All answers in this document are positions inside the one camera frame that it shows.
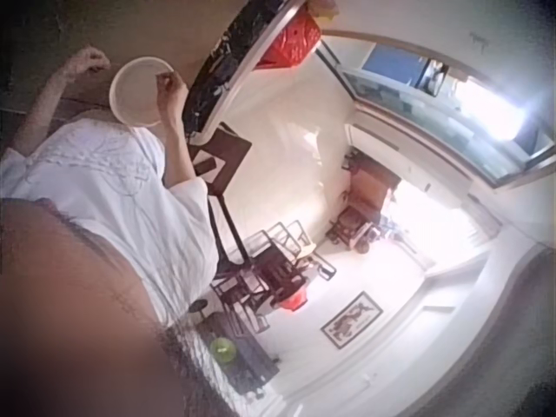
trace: picture frame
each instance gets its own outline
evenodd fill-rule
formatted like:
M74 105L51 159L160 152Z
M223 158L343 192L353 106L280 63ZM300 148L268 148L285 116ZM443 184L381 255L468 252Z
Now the picture frame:
M321 331L338 348L343 349L359 334L373 324L384 311L365 292L357 295Z

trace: white bowl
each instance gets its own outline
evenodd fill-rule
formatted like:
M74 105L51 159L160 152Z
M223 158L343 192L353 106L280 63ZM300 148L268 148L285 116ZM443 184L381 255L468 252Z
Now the white bowl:
M126 63L110 85L110 108L123 124L136 127L160 122L156 107L156 75L172 71L160 58L143 56Z

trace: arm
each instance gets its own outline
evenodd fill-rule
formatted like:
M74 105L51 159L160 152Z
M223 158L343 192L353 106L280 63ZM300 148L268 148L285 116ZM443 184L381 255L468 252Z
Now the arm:
M156 77L158 111L166 135L166 167L164 184L167 188L196 178L183 133L182 112L188 89L177 72Z
M30 156L46 139L52 116L68 83L84 72L108 67L109 60L100 50L88 47L77 52L49 78L17 130L11 147L23 156Z

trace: white dress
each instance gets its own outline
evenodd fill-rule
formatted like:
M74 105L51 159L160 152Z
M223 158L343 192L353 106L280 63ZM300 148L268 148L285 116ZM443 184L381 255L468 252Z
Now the white dress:
M109 241L141 277L170 325L209 286L218 255L201 178L162 184L164 149L147 129L82 119L32 156L8 149L0 196L48 198L77 225Z

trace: green object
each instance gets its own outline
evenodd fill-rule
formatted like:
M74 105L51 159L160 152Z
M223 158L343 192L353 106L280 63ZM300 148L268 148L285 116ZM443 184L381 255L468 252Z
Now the green object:
M237 355L235 344L225 337L218 337L210 343L210 353L221 364L230 363Z

